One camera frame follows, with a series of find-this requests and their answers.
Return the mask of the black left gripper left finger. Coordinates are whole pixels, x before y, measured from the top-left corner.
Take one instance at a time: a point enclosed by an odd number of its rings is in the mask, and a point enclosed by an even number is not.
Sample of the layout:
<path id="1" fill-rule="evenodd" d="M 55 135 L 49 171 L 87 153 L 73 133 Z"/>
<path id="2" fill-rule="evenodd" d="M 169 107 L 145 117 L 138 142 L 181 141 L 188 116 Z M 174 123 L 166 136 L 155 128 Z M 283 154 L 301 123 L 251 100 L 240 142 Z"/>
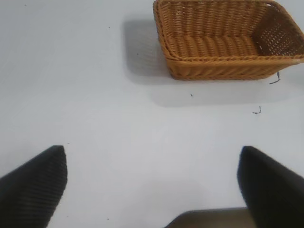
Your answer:
<path id="1" fill-rule="evenodd" d="M 0 179 L 0 226 L 46 228 L 67 185 L 64 146 L 54 145 Z"/>

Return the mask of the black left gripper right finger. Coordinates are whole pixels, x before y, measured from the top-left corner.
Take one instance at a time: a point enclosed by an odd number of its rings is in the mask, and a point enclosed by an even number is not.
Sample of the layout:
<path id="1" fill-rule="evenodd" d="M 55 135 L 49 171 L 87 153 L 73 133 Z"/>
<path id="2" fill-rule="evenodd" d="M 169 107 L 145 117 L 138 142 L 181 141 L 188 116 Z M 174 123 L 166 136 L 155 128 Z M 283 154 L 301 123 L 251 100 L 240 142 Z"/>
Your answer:
<path id="1" fill-rule="evenodd" d="M 253 146 L 240 153 L 237 180 L 258 228 L 304 226 L 304 179 Z"/>

